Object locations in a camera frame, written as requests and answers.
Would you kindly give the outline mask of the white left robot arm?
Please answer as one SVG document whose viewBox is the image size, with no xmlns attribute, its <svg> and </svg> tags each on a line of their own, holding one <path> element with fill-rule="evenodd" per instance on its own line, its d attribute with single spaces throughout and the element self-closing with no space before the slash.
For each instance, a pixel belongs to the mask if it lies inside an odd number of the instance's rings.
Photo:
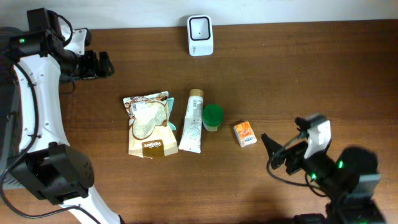
<svg viewBox="0 0 398 224">
<path fill-rule="evenodd" d="M 95 189 L 90 159 L 67 140 L 59 98 L 61 83 L 110 77 L 109 55 L 90 50 L 90 31 L 74 29 L 54 11 L 29 10 L 27 20 L 29 30 L 6 48 L 19 82 L 22 132 L 19 155 L 2 175 L 81 223 L 121 223 Z"/>
</svg>

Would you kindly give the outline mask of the white cosmetic tube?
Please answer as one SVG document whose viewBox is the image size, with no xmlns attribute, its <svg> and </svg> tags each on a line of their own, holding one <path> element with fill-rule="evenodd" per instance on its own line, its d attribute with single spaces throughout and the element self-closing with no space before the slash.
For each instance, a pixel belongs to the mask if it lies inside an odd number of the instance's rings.
<svg viewBox="0 0 398 224">
<path fill-rule="evenodd" d="M 178 148 L 183 151 L 201 153 L 201 127 L 204 92 L 190 90 L 183 123 L 183 133 Z"/>
</svg>

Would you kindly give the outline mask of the beige snack bag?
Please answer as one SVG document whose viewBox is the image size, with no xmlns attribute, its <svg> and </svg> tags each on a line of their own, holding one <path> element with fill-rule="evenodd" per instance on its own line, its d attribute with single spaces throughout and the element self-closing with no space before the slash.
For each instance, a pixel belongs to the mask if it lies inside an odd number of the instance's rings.
<svg viewBox="0 0 398 224">
<path fill-rule="evenodd" d="M 178 153 L 168 100 L 168 91 L 123 99 L 129 116 L 129 155 L 155 159 Z"/>
</svg>

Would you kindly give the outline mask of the green lid jar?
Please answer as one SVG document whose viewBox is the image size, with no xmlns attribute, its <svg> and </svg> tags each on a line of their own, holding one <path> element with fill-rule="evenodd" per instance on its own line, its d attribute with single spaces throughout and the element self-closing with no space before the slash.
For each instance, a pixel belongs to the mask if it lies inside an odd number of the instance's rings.
<svg viewBox="0 0 398 224">
<path fill-rule="evenodd" d="M 202 121 L 205 129 L 215 132 L 220 129 L 224 120 L 224 111 L 216 104 L 207 105 L 202 112 Z"/>
</svg>

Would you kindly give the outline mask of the orange tissue pack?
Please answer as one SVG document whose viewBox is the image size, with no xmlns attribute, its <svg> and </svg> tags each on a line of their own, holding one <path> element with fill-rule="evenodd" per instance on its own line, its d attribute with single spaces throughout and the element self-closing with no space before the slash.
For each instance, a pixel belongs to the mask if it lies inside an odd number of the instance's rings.
<svg viewBox="0 0 398 224">
<path fill-rule="evenodd" d="M 257 143 L 257 137 L 255 136 L 249 121 L 243 121 L 236 124 L 233 129 L 240 147 L 246 147 Z"/>
</svg>

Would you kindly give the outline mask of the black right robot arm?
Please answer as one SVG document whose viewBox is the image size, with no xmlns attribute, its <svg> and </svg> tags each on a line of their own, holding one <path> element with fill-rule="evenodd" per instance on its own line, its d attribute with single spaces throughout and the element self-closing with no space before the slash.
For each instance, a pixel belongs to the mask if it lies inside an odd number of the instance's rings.
<svg viewBox="0 0 398 224">
<path fill-rule="evenodd" d="M 304 171 L 305 183 L 319 197 L 329 198 L 326 214 L 308 213 L 282 218 L 281 223 L 385 223 L 373 200 L 381 175 L 377 155 L 363 147 L 350 146 L 334 161 L 327 152 L 331 145 L 331 122 L 322 114 L 295 119 L 298 135 L 281 145 L 262 134 L 269 160 L 268 173 L 286 167 L 293 175 Z"/>
</svg>

